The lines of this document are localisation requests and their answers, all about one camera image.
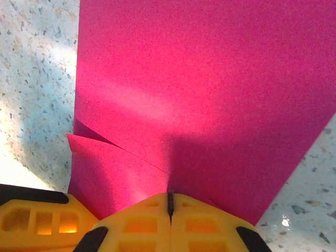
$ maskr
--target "speckled countertop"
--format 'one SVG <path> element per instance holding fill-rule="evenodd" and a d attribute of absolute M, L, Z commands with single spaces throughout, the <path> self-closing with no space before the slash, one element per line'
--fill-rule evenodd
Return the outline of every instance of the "speckled countertop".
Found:
<path fill-rule="evenodd" d="M 0 2 L 0 183 L 67 191 L 79 0 Z M 257 228 L 273 252 L 336 251 L 336 115 Z"/>

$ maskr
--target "yellow plastic tool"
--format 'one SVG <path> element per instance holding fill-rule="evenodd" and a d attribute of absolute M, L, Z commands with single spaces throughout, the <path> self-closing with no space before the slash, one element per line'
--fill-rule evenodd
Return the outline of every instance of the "yellow plastic tool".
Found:
<path fill-rule="evenodd" d="M 99 221 L 80 251 L 270 252 L 250 223 L 182 194 L 158 194 Z"/>
<path fill-rule="evenodd" d="M 72 251 L 97 221 L 69 194 L 0 184 L 0 251 Z"/>

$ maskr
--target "pink paper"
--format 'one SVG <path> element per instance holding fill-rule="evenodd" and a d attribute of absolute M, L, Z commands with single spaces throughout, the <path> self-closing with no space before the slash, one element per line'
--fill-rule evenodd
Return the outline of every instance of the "pink paper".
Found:
<path fill-rule="evenodd" d="M 81 0 L 74 133 L 85 125 L 168 174 L 168 189 L 256 223 L 336 111 L 334 10 Z M 72 169 L 69 192 L 77 180 L 92 198 Z"/>
<path fill-rule="evenodd" d="M 68 135 L 73 162 L 69 191 L 98 218 L 166 192 L 168 174 L 111 144 Z"/>

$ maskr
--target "rectangular opening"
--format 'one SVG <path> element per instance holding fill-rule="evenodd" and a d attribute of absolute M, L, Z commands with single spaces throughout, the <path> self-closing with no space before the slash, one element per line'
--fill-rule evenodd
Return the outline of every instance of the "rectangular opening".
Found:
<path fill-rule="evenodd" d="M 227 247 L 222 241 L 190 241 L 189 252 L 227 252 Z"/>
<path fill-rule="evenodd" d="M 51 235 L 53 214 L 48 212 L 37 212 L 35 222 L 35 234 Z"/>
<path fill-rule="evenodd" d="M 124 228 L 125 233 L 155 233 L 156 231 L 156 219 L 148 216 L 130 218 Z"/>
<path fill-rule="evenodd" d="M 7 213 L 1 225 L 3 231 L 26 231 L 29 224 L 30 209 L 17 208 Z"/>
<path fill-rule="evenodd" d="M 75 213 L 61 212 L 59 219 L 60 233 L 76 233 L 78 231 L 78 216 Z"/>
<path fill-rule="evenodd" d="M 197 216 L 187 219 L 186 231 L 189 233 L 218 233 L 219 229 L 213 218 Z"/>
<path fill-rule="evenodd" d="M 118 252 L 155 252 L 155 241 L 122 241 Z"/>

